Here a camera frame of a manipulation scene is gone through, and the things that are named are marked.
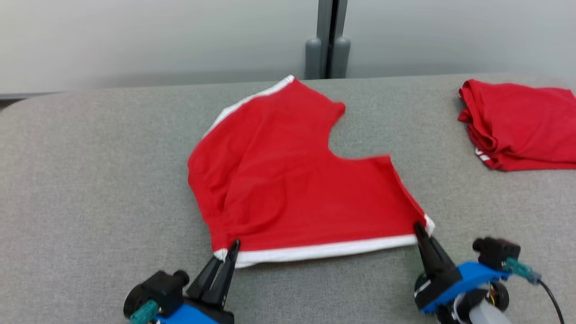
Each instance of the white stripe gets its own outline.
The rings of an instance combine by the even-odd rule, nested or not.
[[[220,114],[218,115],[218,117],[216,117],[216,120],[214,121],[214,123],[212,124],[212,126],[210,126],[210,128],[204,133],[205,137],[206,135],[208,135],[208,133],[214,129],[216,127],[216,125],[218,125],[219,123],[221,123],[226,117],[228,117],[232,112],[235,112],[238,108],[240,108],[243,104],[249,102],[250,100],[256,98],[256,97],[262,97],[262,96],[268,96],[271,95],[275,92],[278,92],[280,90],[282,90],[285,86],[289,85],[290,83],[292,83],[292,81],[294,81],[294,76],[287,76],[285,77],[282,81],[278,82],[277,84],[273,85],[272,87],[266,89],[266,90],[262,90],[260,92],[258,92],[255,95],[246,97],[240,101],[238,101],[237,103],[233,104],[230,107],[226,107],[222,110],[222,112],[220,112]]]
[[[426,230],[432,234],[434,222],[424,215],[426,219]],[[257,263],[263,262],[289,262],[308,259],[322,259],[331,257],[341,257],[344,255],[353,255],[367,253],[386,248],[394,248],[416,244],[414,234],[391,236],[387,238],[375,238],[366,240],[355,240],[349,242],[338,242],[319,244],[313,246],[299,246],[287,248],[275,248],[272,250],[262,251],[240,251],[236,259],[236,268],[245,268]],[[222,248],[214,252],[218,259],[226,257],[227,249]]]
[[[479,150],[478,148],[476,148],[476,150],[474,151],[474,153],[476,153],[476,155],[478,155],[478,157],[479,157],[482,161],[489,161],[489,160],[490,160],[490,156],[487,156],[486,154],[484,154],[484,152],[482,152],[482,151]]]
[[[421,291],[423,291],[426,287],[428,287],[431,283],[432,283],[432,281],[430,281],[430,280],[424,282],[424,284],[421,285],[420,288],[418,288],[418,289],[414,292],[414,298],[416,298],[416,296],[418,296],[418,294],[419,294]]]

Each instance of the black cable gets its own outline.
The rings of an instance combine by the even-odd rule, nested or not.
[[[560,306],[558,306],[558,302],[556,301],[556,298],[554,298],[552,291],[550,291],[550,288],[548,288],[548,286],[546,286],[546,284],[542,280],[538,279],[538,283],[544,288],[544,290],[546,290],[546,292],[548,293],[548,296],[550,296],[550,299],[552,299],[552,304],[554,304],[554,308],[556,309],[556,312],[558,313],[558,318],[560,319],[560,324],[565,324],[564,323],[564,317],[562,316],[562,312],[560,311]]]

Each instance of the folded red cloth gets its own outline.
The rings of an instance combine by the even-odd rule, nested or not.
[[[491,169],[576,169],[576,97],[559,88],[468,80],[460,89],[476,154]]]

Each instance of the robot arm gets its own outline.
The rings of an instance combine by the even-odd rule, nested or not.
[[[236,240],[224,261],[212,257],[186,296],[182,293],[190,281],[186,272],[158,271],[128,294],[124,316],[132,324],[234,324],[234,314],[224,305],[239,249]]]
[[[477,239],[472,248],[480,253],[478,262],[456,266],[420,223],[414,224],[414,231],[425,271],[416,281],[414,300],[422,313],[434,314],[438,323],[509,324],[502,312],[510,298],[500,280],[507,280],[512,274],[533,285],[542,285],[564,323],[558,303],[541,275],[518,261],[520,246],[503,239]]]

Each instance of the gray table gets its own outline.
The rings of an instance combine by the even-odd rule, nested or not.
[[[455,262],[478,236],[522,245],[567,323],[576,322],[576,172],[490,171],[456,120],[468,78],[533,86],[514,75],[305,82],[346,103],[338,155],[392,152]],[[208,230],[187,158],[220,110],[274,82],[109,89],[19,102],[0,112],[0,316],[5,323],[125,323],[128,291],[158,269],[197,274]],[[242,324],[433,323],[412,299],[415,247],[258,265],[236,272],[227,308]],[[555,323],[544,290],[508,283],[515,323]]]

